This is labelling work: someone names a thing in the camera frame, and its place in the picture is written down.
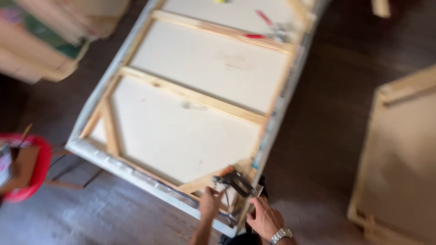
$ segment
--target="silver watch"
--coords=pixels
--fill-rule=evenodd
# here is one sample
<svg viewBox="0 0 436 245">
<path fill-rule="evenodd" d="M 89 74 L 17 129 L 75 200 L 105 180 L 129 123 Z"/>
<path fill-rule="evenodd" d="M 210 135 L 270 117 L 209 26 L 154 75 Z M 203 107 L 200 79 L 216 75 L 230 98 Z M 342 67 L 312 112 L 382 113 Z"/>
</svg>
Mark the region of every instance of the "silver watch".
<svg viewBox="0 0 436 245">
<path fill-rule="evenodd" d="M 292 232 L 291 230 L 283 227 L 272 236 L 269 242 L 271 243 L 271 245 L 276 245 L 276 243 L 284 237 L 292 238 Z"/>
</svg>

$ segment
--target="floor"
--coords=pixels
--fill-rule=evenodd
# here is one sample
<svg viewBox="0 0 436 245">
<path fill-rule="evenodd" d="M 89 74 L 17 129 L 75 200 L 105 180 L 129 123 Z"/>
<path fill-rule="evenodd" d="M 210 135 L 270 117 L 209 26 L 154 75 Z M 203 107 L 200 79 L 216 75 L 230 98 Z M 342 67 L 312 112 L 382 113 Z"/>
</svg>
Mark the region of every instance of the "floor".
<svg viewBox="0 0 436 245">
<path fill-rule="evenodd" d="M 273 207 L 300 245 L 366 244 L 346 219 L 374 89 L 436 63 L 436 1 L 391 0 L 393 17 L 369 0 L 333 0 L 317 29 L 300 83 L 266 165 Z M 0 77 L 0 132 L 64 143 L 145 4 L 133 2 L 116 33 L 91 45 L 59 83 L 28 86 Z M 50 170 L 80 166 L 64 180 L 85 183 L 98 168 L 66 156 Z M 0 244 L 186 244 L 197 220 L 103 172 L 82 191 L 42 187 L 0 208 Z M 210 243 L 216 244 L 215 231 Z"/>
</svg>

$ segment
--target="stack of canvases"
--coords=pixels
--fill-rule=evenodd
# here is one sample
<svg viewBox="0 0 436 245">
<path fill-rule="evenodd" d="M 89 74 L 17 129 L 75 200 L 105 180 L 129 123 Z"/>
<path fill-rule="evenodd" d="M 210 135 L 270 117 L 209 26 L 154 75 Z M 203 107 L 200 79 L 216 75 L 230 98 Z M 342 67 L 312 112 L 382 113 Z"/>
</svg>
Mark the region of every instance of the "stack of canvases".
<svg viewBox="0 0 436 245">
<path fill-rule="evenodd" d="M 0 72 L 36 83 L 73 73 L 89 42 L 109 36 L 130 0 L 0 0 Z"/>
</svg>

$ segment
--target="red handle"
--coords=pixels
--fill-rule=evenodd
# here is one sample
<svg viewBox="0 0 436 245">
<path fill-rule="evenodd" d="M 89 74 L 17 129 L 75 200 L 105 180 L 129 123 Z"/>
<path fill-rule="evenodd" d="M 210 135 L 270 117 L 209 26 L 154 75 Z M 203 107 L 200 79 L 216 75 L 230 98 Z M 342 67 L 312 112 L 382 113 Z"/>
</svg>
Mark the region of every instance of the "red handle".
<svg viewBox="0 0 436 245">
<path fill-rule="evenodd" d="M 256 13 L 266 22 L 267 26 L 273 26 L 273 22 L 263 13 L 262 10 L 256 10 Z"/>
<path fill-rule="evenodd" d="M 263 38 L 263 35 L 256 35 L 256 34 L 245 34 L 245 37 L 248 38 Z"/>
</svg>

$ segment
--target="wristwatch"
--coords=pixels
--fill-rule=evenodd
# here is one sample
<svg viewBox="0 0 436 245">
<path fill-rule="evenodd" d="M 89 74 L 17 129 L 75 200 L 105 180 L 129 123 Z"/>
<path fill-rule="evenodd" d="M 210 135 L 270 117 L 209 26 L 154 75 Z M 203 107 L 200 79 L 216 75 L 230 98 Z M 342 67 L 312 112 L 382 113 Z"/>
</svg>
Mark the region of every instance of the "wristwatch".
<svg viewBox="0 0 436 245">
<path fill-rule="evenodd" d="M 272 236 L 272 238 L 269 242 L 271 243 L 271 245 L 276 245 L 276 243 L 284 237 L 292 238 L 291 230 L 289 230 L 285 227 L 281 228 L 278 232 L 276 232 L 276 234 L 274 234 Z"/>
</svg>

